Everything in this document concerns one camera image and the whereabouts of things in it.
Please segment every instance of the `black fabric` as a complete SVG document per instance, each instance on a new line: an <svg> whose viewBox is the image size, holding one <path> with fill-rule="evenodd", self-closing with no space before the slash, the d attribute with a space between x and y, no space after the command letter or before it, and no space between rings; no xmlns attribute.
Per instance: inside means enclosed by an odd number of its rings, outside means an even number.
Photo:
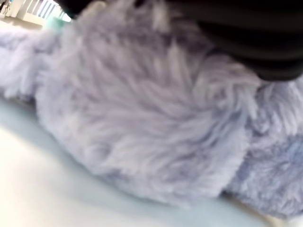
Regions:
<svg viewBox="0 0 303 227"><path fill-rule="evenodd" d="M303 72L303 1L168 0L222 50L265 80Z"/></svg>

